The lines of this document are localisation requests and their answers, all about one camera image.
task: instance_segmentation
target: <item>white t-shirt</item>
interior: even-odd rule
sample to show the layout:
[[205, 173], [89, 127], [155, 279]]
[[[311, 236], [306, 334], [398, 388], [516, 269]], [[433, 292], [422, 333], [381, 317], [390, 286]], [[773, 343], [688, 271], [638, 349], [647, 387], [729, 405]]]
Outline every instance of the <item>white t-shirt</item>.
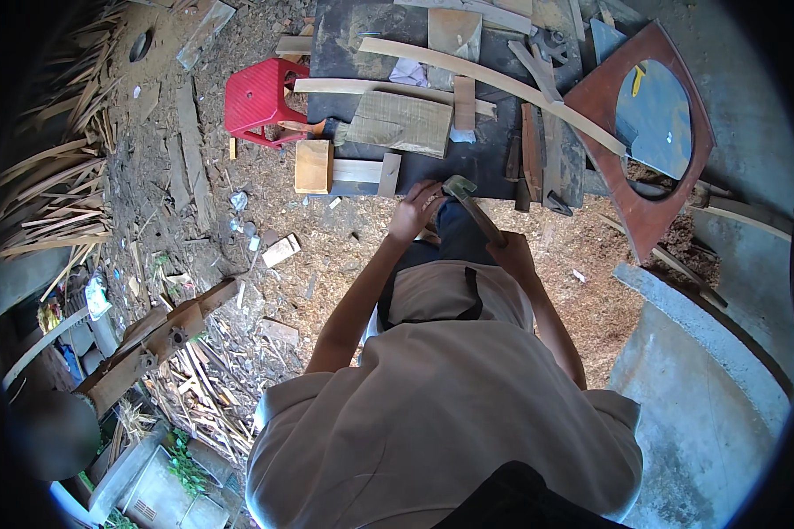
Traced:
[[532, 310], [501, 268], [433, 261], [394, 282], [392, 323], [359, 367], [269, 388], [247, 464], [246, 499], [262, 527], [429, 527], [511, 460], [550, 490], [622, 520], [641, 485], [639, 406], [581, 391], [532, 333]]

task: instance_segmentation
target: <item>person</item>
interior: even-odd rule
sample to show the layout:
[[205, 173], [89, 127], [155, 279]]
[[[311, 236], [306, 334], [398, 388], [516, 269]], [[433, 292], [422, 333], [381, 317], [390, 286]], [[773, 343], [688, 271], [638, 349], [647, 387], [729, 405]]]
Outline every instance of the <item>person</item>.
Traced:
[[[526, 238], [490, 246], [440, 190], [412, 187], [305, 373], [260, 400], [246, 468], [260, 526], [431, 527], [508, 461], [603, 517], [631, 509], [638, 404], [586, 389]], [[436, 208], [439, 245], [415, 240]]]

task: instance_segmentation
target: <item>concrete floor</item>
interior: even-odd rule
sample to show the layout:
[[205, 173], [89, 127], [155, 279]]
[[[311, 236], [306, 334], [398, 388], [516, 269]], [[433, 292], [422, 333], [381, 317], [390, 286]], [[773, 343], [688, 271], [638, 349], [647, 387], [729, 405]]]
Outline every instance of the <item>concrete floor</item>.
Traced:
[[[706, 177], [748, 203], [793, 217], [794, 134], [773, 79], [730, 15], [711, 0], [625, 3], [659, 19], [697, 83], [717, 142]], [[717, 291], [729, 303], [727, 314], [794, 381], [789, 244], [708, 213], [694, 216], [696, 236], [722, 260]], [[660, 380], [663, 373], [671, 376]], [[775, 443], [748, 413], [727, 373], [647, 303], [610, 386], [628, 392], [643, 410], [638, 441], [645, 454], [644, 487], [625, 523], [726, 524]]]

